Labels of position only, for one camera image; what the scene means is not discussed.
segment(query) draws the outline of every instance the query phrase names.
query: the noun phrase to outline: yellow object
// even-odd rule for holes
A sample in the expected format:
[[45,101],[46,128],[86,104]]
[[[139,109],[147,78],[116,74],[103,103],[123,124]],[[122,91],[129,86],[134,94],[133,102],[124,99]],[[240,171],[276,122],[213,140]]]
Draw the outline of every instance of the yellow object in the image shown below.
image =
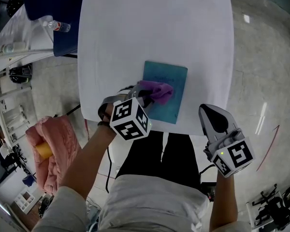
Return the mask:
[[37,145],[35,148],[39,152],[40,156],[44,159],[48,159],[53,155],[53,152],[50,149],[49,144],[47,142]]

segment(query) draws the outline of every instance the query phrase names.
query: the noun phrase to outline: table top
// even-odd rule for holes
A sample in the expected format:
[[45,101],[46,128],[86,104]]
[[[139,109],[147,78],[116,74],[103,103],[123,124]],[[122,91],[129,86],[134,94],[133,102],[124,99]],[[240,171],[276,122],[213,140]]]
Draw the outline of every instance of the table top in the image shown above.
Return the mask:
[[142,79],[146,60],[185,66],[177,123],[152,130],[203,135],[198,109],[226,108],[233,70],[231,0],[83,0],[78,79],[85,119],[107,96]]
[[[53,31],[48,27],[42,26],[41,20],[30,21],[27,17],[25,6],[12,16],[8,23],[0,32],[0,49],[3,45],[15,42],[26,43],[26,48],[23,51],[30,50],[43,50],[53,48]],[[0,59],[0,72],[8,67],[16,67],[26,63],[34,62],[38,59],[53,56],[53,53],[38,53],[38,54],[25,54],[10,58],[6,54],[5,58]]]

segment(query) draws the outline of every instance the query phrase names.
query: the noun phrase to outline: water bottle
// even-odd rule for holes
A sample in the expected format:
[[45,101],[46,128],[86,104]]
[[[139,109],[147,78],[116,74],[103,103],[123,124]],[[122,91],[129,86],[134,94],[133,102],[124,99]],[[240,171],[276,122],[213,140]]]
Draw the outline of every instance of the water bottle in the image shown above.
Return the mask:
[[21,52],[26,49],[25,42],[14,42],[10,44],[4,44],[1,46],[0,54],[2,53],[13,53],[13,52]]
[[59,22],[59,21],[44,21],[43,22],[43,26],[46,27],[48,26],[50,29],[54,30],[54,31],[60,31],[60,32],[69,32],[71,25],[68,23],[64,23],[64,22]]

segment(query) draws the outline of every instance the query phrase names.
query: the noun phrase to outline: white shirt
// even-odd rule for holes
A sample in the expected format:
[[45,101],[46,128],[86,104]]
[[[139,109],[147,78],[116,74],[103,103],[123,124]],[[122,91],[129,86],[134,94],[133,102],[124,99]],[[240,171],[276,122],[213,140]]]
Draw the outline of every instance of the white shirt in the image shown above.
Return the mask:
[[[200,191],[158,177],[122,175],[110,190],[101,211],[101,232],[199,232],[201,218],[209,206]],[[85,200],[74,190],[60,187],[34,232],[84,232]],[[240,222],[219,228],[219,232],[249,231]]]

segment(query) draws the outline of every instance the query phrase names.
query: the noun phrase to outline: pink blanket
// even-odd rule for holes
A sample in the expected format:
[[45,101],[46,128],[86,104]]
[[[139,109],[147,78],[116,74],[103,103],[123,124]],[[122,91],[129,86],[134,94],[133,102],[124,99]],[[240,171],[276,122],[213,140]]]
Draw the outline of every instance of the pink blanket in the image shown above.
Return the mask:
[[[68,167],[81,149],[67,116],[45,117],[26,131],[32,146],[37,183],[44,191],[55,194]],[[35,146],[46,141],[53,155],[43,159]]]

